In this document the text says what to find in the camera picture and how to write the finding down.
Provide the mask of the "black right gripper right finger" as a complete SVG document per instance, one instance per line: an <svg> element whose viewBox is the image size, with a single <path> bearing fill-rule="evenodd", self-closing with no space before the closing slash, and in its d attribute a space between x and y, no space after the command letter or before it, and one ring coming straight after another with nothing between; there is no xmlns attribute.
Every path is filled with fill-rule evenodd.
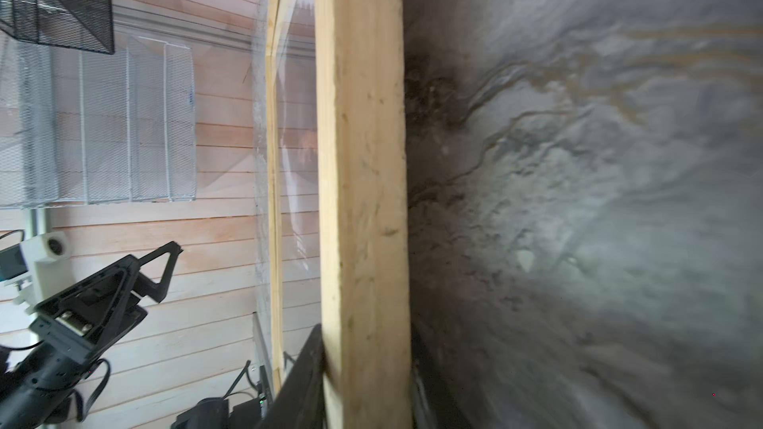
<svg viewBox="0 0 763 429"><path fill-rule="evenodd" d="M415 326L411 326L411 401L415 428L471 427Z"/></svg>

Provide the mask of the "light wooden picture frame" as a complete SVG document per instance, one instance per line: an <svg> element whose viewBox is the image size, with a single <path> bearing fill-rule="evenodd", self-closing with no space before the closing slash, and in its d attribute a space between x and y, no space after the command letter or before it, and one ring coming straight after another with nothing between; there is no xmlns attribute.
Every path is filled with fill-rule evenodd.
<svg viewBox="0 0 763 429"><path fill-rule="evenodd" d="M282 369L277 55L291 0L264 0L272 370ZM323 428L409 428L411 310L403 0L315 0Z"/></svg>

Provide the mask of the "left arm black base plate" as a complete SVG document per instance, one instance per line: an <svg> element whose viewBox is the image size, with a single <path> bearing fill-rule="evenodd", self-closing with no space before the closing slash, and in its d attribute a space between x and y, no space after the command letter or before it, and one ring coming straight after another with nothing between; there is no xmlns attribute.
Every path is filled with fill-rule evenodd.
<svg viewBox="0 0 763 429"><path fill-rule="evenodd" d="M252 376L252 366L238 373L222 396L201 399L191 409L178 415L172 429L247 429L258 428L273 403L269 372L265 365L258 367L258 380Z"/></svg>

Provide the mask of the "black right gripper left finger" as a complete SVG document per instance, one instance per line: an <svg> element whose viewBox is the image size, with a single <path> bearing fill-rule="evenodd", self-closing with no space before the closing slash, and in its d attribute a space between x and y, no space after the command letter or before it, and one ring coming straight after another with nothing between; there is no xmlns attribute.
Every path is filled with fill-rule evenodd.
<svg viewBox="0 0 763 429"><path fill-rule="evenodd" d="M256 428L321 429L325 426L322 326L316 325L282 385L273 405Z"/></svg>

